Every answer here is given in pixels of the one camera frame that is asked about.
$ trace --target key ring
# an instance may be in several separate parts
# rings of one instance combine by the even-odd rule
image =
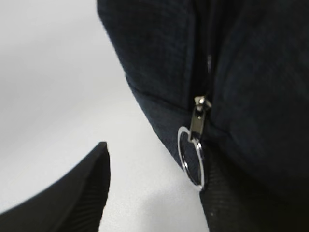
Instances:
[[[198,138],[192,138],[191,142],[193,143],[195,150],[197,152],[197,157],[198,157],[198,162],[199,162],[199,167],[200,167],[200,174],[201,174],[201,183],[197,183],[192,175],[189,172],[189,167],[188,163],[185,160],[185,155],[184,155],[184,150],[183,150],[183,136],[184,134],[188,134],[190,136],[190,131],[186,127],[180,127],[178,130],[178,153],[180,157],[180,161],[182,164],[183,171],[187,174],[189,179],[191,180],[192,184],[194,185],[194,188],[197,191],[202,191],[205,188],[205,185],[208,182],[208,178],[205,176],[205,156],[204,156],[204,151],[202,144],[200,143]]]

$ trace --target bag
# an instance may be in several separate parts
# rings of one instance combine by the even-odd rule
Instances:
[[[211,103],[204,155],[185,154],[206,184],[210,232],[308,231],[308,13],[305,0],[98,0],[128,84],[180,166],[194,97]]]

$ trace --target white background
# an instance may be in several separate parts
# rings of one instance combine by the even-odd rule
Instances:
[[[206,232],[199,201],[135,102],[88,0],[0,3],[0,212],[107,141],[100,231]]]

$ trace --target dark fabric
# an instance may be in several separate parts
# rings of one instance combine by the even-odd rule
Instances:
[[[209,185],[200,199],[210,232],[306,232],[307,207],[288,204],[208,144]]]
[[[216,159],[210,189],[201,194],[211,232],[278,231],[279,220],[289,223],[280,229],[303,231],[302,217],[309,218],[309,2],[215,3],[221,16],[214,30],[205,28],[201,1],[98,0],[98,13],[132,92],[178,163],[176,135],[179,126],[189,126],[191,97],[212,88],[203,139],[216,144]],[[217,33],[210,46],[217,60],[213,84],[199,77],[209,31]]]
[[[42,193],[0,215],[0,232],[97,232],[110,185],[106,143]]]

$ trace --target zipper slider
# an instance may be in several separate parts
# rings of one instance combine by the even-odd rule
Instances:
[[[200,139],[203,134],[206,113],[211,109],[211,103],[206,96],[194,98],[195,107],[192,113],[190,133],[188,141],[192,143],[195,138]]]

